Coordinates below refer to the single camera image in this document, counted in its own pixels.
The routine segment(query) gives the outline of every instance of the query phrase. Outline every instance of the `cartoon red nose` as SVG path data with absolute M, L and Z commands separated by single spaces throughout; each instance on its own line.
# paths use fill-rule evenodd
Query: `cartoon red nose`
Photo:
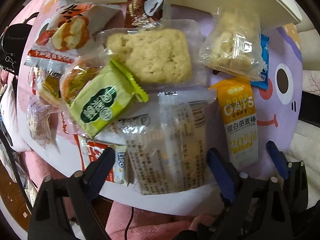
M 272 92 L 273 92 L 272 82 L 270 78 L 268 78 L 268 90 L 259 88 L 259 93 L 264 100 L 268 100 L 269 98 L 271 98 Z

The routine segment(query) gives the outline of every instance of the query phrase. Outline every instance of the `barcode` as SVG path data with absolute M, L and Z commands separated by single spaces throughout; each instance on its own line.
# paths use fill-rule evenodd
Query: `barcode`
M 208 102 L 205 100 L 189 102 L 190 108 L 192 110 L 193 118 L 195 119 L 195 125 L 197 128 L 205 125 L 203 107 L 206 106 L 207 104 Z

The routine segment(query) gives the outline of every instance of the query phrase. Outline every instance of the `cartoon table top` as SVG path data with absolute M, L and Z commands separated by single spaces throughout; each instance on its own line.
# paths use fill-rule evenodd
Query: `cartoon table top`
M 24 140 L 50 165 L 66 176 L 71 176 L 81 169 L 79 150 L 74 141 L 71 127 L 66 123 L 63 113 L 52 114 L 51 128 L 54 143 L 48 149 L 41 147 L 28 134 L 26 109 L 29 94 L 31 94 L 28 74 L 30 68 L 23 62 L 27 52 L 55 13 L 59 2 L 46 0 L 43 2 L 40 14 L 34 22 L 33 28 L 22 56 L 22 63 L 18 82 L 18 124 L 19 132 Z M 212 16 L 209 13 L 173 6 L 174 19 L 194 19 L 201 25 L 201 31 L 207 36 L 212 30 Z M 109 23 L 108 28 L 121 27 L 124 17 L 118 13 Z M 266 142 L 272 140 L 278 148 L 286 151 L 292 140 L 298 120 L 302 94 L 302 59 L 299 50 L 298 34 L 293 24 L 265 33 L 270 37 L 269 43 L 269 89 L 267 91 L 253 88 L 257 111 L 259 163 L 246 171 L 255 178 L 266 178 L 275 171 L 271 159 L 265 150 Z M 230 77 L 225 73 L 211 76 L 211 84 Z M 227 143 L 220 112 L 217 107 L 211 109 L 207 126 L 211 128 L 207 133 L 207 141 L 211 147 L 216 147 L 221 153 L 227 153 Z M 100 192 L 101 195 L 115 201 L 154 212 L 175 215 L 199 215 L 201 213 L 217 214 L 222 207 L 220 191 L 215 185 L 206 185 L 198 189 L 177 194 L 143 196 L 132 189 L 132 185 L 125 187 L 112 182 L 106 182 Z

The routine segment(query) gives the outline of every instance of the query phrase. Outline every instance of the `square biscuit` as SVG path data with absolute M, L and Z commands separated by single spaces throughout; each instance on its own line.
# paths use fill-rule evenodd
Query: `square biscuit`
M 108 38 L 107 48 L 139 83 L 180 83 L 191 77 L 188 42 L 182 31 L 115 33 Z

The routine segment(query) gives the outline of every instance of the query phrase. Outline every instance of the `green snack package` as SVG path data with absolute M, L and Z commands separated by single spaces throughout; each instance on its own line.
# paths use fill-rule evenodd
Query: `green snack package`
M 68 105 L 71 116 L 91 137 L 96 136 L 129 104 L 147 102 L 147 93 L 132 74 L 114 60 L 103 68 Z

